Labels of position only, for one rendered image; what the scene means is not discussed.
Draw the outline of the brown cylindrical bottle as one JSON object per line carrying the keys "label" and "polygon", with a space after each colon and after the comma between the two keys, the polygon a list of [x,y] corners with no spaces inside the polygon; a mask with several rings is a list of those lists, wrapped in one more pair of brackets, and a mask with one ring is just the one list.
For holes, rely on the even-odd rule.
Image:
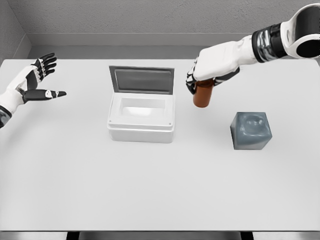
{"label": "brown cylindrical bottle", "polygon": [[195,83],[193,104],[198,108],[205,108],[209,105],[214,87],[214,80],[207,79]]}

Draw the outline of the grey cube block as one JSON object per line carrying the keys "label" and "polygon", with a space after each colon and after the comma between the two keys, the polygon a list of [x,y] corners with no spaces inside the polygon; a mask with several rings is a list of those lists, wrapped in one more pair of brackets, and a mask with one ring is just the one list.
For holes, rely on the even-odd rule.
{"label": "grey cube block", "polygon": [[262,150],[273,137],[265,112],[237,112],[230,132],[235,150]]}

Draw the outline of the white open box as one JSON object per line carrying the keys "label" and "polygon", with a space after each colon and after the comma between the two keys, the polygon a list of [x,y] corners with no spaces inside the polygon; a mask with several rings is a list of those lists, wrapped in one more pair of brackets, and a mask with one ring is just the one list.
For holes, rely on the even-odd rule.
{"label": "white open box", "polygon": [[113,141],[172,143],[175,132],[175,96],[114,93],[107,129]]}

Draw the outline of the grey box lid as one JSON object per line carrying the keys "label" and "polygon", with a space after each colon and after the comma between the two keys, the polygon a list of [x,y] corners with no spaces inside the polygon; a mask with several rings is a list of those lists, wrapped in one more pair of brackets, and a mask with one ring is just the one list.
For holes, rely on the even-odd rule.
{"label": "grey box lid", "polygon": [[173,94],[174,68],[110,65],[109,71],[116,93]]}

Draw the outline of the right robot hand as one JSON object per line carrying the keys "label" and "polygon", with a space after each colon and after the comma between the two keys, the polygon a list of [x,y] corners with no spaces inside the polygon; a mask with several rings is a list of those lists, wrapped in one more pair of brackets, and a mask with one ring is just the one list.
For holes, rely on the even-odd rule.
{"label": "right robot hand", "polygon": [[240,72],[235,53],[236,41],[229,41],[202,49],[186,75],[186,86],[196,93],[196,83],[214,79],[214,86],[231,79]]}

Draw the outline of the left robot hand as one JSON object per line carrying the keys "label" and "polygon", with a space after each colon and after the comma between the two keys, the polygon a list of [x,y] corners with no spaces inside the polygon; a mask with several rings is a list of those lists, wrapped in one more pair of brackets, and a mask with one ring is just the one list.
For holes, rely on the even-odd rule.
{"label": "left robot hand", "polygon": [[55,72],[57,57],[49,53],[36,59],[34,63],[25,67],[7,86],[8,90],[18,93],[22,104],[29,101],[47,101],[65,96],[64,91],[38,89],[38,84],[43,79]]}

